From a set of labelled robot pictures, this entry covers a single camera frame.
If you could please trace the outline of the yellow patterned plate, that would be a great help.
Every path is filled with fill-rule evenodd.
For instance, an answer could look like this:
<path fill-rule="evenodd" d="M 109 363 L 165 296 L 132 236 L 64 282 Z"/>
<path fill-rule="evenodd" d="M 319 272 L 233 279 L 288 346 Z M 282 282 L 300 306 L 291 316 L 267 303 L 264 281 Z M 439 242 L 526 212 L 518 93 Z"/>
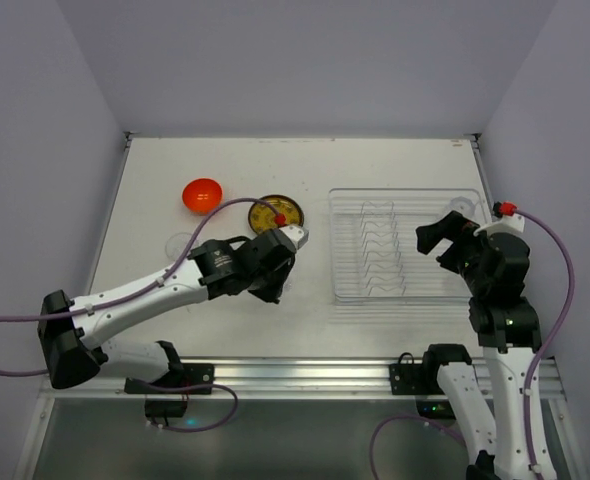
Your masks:
<path fill-rule="evenodd" d="M 254 203 L 247 215 L 253 233 L 259 235 L 267 230 L 284 225 L 304 225 L 304 213 L 299 204 L 290 197 L 274 194 Z"/>

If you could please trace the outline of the orange plastic bowl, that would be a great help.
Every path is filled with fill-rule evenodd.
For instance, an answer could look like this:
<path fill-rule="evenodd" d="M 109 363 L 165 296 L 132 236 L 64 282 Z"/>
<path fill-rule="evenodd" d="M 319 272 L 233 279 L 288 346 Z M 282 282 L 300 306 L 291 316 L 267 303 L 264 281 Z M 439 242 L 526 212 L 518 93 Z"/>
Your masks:
<path fill-rule="evenodd" d="M 198 178 L 184 187 L 181 199 L 190 212 L 206 215 L 222 203 L 223 189 L 211 178 Z"/>

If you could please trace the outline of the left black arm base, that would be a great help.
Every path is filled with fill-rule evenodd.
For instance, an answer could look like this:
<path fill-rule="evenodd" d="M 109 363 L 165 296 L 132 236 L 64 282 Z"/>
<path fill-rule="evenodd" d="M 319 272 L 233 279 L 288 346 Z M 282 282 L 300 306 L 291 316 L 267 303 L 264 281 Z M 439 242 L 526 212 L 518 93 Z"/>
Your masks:
<path fill-rule="evenodd" d="M 124 392 L 129 395 L 161 394 L 161 388 L 179 389 L 200 385 L 192 392 L 179 392 L 180 400 L 145 400 L 144 415 L 147 420 L 160 423 L 164 427 L 170 425 L 171 420 L 179 420 L 187 412 L 191 395 L 210 395 L 214 380 L 215 367 L 212 363 L 176 363 L 172 364 L 168 373 L 160 379 L 144 382 L 127 378 Z"/>

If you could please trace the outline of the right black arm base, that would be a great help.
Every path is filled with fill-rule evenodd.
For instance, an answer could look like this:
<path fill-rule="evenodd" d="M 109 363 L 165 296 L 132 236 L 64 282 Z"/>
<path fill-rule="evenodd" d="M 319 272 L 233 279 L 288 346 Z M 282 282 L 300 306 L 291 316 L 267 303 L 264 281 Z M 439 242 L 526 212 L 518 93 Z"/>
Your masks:
<path fill-rule="evenodd" d="M 389 365 L 389 383 L 394 396 L 413 396 L 417 414 L 433 420 L 455 420 L 447 400 L 429 400 L 430 396 L 444 396 L 437 383 L 438 368 L 453 362 L 470 364 L 466 348 L 460 344 L 431 344 L 416 361 L 410 352 L 404 352 Z"/>

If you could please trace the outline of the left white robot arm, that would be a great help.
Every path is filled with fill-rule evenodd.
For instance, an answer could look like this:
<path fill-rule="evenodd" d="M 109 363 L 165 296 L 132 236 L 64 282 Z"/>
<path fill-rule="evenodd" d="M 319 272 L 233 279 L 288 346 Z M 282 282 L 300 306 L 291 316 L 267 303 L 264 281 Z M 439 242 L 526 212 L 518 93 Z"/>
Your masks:
<path fill-rule="evenodd" d="M 118 335 L 168 311 L 221 296 L 249 292 L 265 303 L 278 303 L 308 236 L 305 228 L 288 225 L 253 239 L 208 240 L 179 264 L 121 287 L 75 299 L 61 290 L 47 295 L 38 337 L 52 387 L 76 387 L 100 374 L 125 378 L 129 393 L 189 386 L 172 343 L 132 344 Z"/>

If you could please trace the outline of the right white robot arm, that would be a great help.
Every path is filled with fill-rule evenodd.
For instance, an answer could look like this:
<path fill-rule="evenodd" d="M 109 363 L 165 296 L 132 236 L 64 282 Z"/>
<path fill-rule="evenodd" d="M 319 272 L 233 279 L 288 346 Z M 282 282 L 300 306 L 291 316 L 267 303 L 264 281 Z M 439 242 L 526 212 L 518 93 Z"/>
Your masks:
<path fill-rule="evenodd" d="M 447 396 L 459 424 L 469 456 L 468 479 L 558 476 L 541 409 L 540 322 L 523 294 L 530 267 L 523 230 L 524 219 L 516 213 L 479 225 L 457 211 L 416 230 L 421 254 L 449 241 L 437 262 L 469 289 L 469 321 L 489 373 L 491 404 L 464 346 L 434 344 L 422 360 L 428 380 Z"/>

